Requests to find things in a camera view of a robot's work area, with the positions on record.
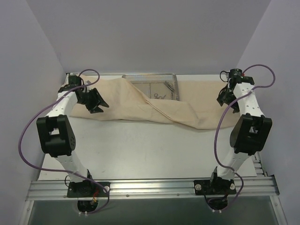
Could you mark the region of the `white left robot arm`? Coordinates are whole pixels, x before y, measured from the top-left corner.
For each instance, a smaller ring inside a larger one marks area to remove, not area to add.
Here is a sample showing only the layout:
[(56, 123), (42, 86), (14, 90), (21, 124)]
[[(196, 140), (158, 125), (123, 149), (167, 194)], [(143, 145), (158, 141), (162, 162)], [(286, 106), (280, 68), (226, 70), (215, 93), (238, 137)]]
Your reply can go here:
[(102, 113), (101, 107), (109, 105), (96, 88), (89, 88), (78, 75), (70, 75), (67, 84), (58, 91), (57, 102), (50, 112), (36, 121), (42, 151), (56, 159), (69, 175), (70, 181), (78, 184), (78, 192), (83, 196), (94, 193), (95, 185), (89, 170), (81, 163), (75, 152), (76, 139), (69, 121), (76, 104), (84, 105), (91, 114)]

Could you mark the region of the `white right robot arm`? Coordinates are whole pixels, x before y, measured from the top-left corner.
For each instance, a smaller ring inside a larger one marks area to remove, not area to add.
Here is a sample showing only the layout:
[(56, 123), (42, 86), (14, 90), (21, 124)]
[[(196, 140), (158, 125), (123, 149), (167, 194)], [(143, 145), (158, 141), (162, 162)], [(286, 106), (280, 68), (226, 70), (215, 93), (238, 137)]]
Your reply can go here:
[(261, 111), (256, 99), (252, 77), (228, 75), (227, 85), (221, 90), (217, 101), (227, 104), (240, 118), (229, 139), (230, 147), (225, 159), (217, 159), (218, 166), (208, 182), (211, 192), (220, 193), (231, 186), (235, 173), (248, 158), (263, 149), (272, 127), (272, 119)]

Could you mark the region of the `beige cloth wrap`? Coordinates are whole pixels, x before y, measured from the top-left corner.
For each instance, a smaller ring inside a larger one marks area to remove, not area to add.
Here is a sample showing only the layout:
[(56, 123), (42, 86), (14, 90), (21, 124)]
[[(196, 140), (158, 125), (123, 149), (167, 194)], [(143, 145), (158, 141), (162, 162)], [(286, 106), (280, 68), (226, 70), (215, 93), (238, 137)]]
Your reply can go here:
[(76, 104), (71, 117), (92, 120), (132, 120), (179, 123), (199, 130), (214, 130), (226, 106), (217, 102), (223, 84), (218, 81), (180, 81), (180, 101), (150, 99), (124, 78), (104, 79), (94, 84), (109, 105), (102, 113), (91, 114)]

